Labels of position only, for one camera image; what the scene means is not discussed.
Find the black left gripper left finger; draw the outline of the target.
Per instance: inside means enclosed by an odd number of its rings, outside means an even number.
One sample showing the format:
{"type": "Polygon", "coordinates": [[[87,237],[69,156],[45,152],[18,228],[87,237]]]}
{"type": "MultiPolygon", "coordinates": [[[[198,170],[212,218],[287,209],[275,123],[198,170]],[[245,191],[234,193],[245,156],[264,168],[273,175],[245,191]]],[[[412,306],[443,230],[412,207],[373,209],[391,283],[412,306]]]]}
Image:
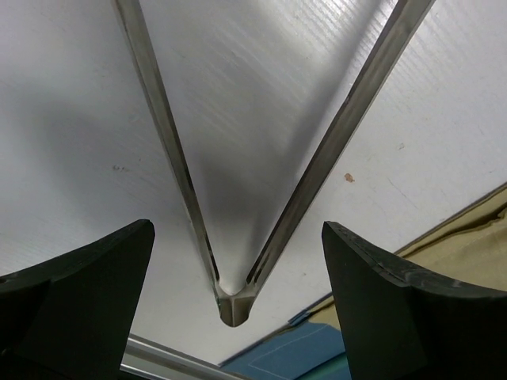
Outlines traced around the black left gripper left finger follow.
{"type": "Polygon", "coordinates": [[[1,278],[3,379],[117,379],[155,238],[137,220],[1,278]]]}

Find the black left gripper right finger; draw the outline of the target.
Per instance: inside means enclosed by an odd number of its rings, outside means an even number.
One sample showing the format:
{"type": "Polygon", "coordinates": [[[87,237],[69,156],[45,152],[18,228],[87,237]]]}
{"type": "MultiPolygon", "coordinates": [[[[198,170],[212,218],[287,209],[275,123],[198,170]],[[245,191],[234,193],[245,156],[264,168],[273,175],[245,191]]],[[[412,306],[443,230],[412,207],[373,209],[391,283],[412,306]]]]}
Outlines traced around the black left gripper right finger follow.
{"type": "Polygon", "coordinates": [[[503,379],[506,293],[435,273],[337,222],[322,244],[354,379],[503,379]]]}

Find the metal tongs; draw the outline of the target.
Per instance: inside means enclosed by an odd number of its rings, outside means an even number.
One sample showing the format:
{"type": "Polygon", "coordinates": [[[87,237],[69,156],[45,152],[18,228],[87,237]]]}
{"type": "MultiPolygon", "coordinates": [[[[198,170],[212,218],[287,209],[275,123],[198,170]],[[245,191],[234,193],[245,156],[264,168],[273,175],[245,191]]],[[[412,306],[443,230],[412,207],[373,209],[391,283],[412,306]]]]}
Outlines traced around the metal tongs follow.
{"type": "Polygon", "coordinates": [[[114,9],[126,37],[135,71],[209,278],[221,321],[236,328],[245,323],[252,306],[275,268],[303,216],[326,182],[354,132],[382,89],[402,53],[433,6],[431,1],[399,1],[387,19],[349,93],[332,119],[291,197],[277,219],[242,289],[228,294],[220,286],[219,269],[193,186],[185,153],[167,98],[150,34],[138,1],[115,1],[114,9]]]}

